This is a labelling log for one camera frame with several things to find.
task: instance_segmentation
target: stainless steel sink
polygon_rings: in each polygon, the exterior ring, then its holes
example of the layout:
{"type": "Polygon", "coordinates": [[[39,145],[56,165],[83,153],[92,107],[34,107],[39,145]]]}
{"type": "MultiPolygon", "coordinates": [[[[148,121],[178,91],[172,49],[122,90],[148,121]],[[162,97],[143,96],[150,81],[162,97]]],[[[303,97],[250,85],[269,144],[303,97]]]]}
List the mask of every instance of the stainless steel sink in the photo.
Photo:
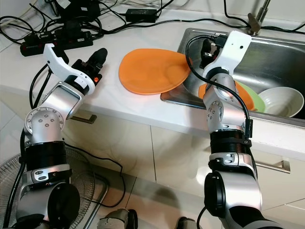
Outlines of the stainless steel sink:
{"type": "MultiPolygon", "coordinates": [[[[185,53],[186,43],[198,35],[226,34],[221,31],[210,31],[188,28],[180,43],[178,52],[185,53]]],[[[196,71],[201,58],[202,40],[190,47],[190,58],[196,71]]],[[[266,89],[285,86],[297,89],[305,97],[305,42],[281,40],[269,37],[253,37],[252,42],[241,63],[234,71],[233,78],[251,87],[258,94],[266,89]]],[[[163,101],[205,109],[198,97],[199,86],[204,84],[194,74],[175,89],[162,93],[163,101]]],[[[305,107],[293,118],[280,117],[260,112],[250,112],[251,117],[279,123],[305,127],[305,107]]]]}

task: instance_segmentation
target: white countertop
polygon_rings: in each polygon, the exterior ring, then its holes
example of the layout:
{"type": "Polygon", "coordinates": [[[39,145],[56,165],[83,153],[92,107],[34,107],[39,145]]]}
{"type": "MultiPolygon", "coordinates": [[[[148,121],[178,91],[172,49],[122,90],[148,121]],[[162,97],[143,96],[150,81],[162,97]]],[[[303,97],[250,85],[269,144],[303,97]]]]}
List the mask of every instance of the white countertop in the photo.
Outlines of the white countertop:
{"type": "MultiPolygon", "coordinates": [[[[197,19],[202,12],[163,10],[160,21],[168,19],[197,19]]],[[[122,22],[111,15],[102,18],[103,28],[110,30],[122,22]]],[[[205,110],[166,103],[160,95],[138,95],[127,91],[120,83],[118,69],[123,57],[134,49],[158,48],[177,51],[187,28],[215,31],[230,31],[229,27],[213,22],[165,23],[150,28],[133,28],[117,34],[105,35],[90,47],[65,51],[73,64],[77,59],[86,61],[94,51],[105,47],[108,50],[102,69],[103,78],[93,95],[88,96],[81,109],[115,116],[147,125],[158,126],[183,133],[208,137],[205,110]]],[[[305,41],[305,36],[275,31],[262,31],[262,36],[305,41]]],[[[18,45],[11,45],[0,53],[0,89],[28,96],[31,81],[45,64],[42,55],[23,57],[18,45]]],[[[44,77],[38,81],[38,92],[44,77]]],[[[59,80],[52,76],[47,90],[59,80]]],[[[305,129],[270,121],[254,119],[253,149],[277,155],[305,160],[305,129]]]]}

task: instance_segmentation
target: fan grille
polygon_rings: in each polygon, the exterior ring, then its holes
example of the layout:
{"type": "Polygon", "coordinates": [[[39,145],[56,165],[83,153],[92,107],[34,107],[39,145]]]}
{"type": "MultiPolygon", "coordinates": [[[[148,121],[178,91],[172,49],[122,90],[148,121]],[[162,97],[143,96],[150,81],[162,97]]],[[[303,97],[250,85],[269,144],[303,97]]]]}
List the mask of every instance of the fan grille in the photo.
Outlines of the fan grille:
{"type": "MultiPolygon", "coordinates": [[[[85,216],[94,194],[95,180],[91,164],[81,152],[66,147],[67,163],[73,170],[71,184],[73,184],[80,194],[80,210],[77,218],[71,224],[70,229],[74,229],[85,216]]],[[[19,171],[19,157],[17,155],[0,167],[0,227],[3,225],[6,205],[13,187],[16,175],[19,171]]],[[[10,216],[10,226],[16,223],[16,210],[19,198],[21,182],[16,192],[10,216]]]]}

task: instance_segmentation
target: white bowl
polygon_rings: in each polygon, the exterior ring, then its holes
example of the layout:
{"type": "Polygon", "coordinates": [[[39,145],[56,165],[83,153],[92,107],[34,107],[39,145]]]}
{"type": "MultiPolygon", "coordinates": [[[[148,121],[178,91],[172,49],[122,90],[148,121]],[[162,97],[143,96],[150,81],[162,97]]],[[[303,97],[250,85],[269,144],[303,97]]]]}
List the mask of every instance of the white bowl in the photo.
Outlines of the white bowl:
{"type": "Polygon", "coordinates": [[[285,117],[295,116],[304,105],[303,95],[291,87],[274,87],[259,94],[266,108],[264,113],[285,117]]]}

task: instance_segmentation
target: orange plate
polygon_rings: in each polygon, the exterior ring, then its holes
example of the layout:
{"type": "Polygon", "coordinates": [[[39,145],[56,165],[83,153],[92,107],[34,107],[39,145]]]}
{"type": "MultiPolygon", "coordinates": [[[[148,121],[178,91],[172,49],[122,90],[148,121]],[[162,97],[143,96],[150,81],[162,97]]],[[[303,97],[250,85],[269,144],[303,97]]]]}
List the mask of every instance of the orange plate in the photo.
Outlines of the orange plate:
{"type": "MultiPolygon", "coordinates": [[[[249,93],[236,81],[235,81],[235,85],[236,85],[236,89],[239,92],[239,96],[246,104],[247,109],[250,111],[254,110],[254,102],[251,96],[249,95],[249,93]]],[[[206,88],[206,84],[203,84],[199,87],[198,97],[201,99],[203,99],[203,96],[205,94],[205,88],[206,88]]]]}
{"type": "Polygon", "coordinates": [[[189,73],[184,54],[162,49],[136,49],[119,68],[122,85],[137,94],[167,92],[182,84],[189,73]]]}

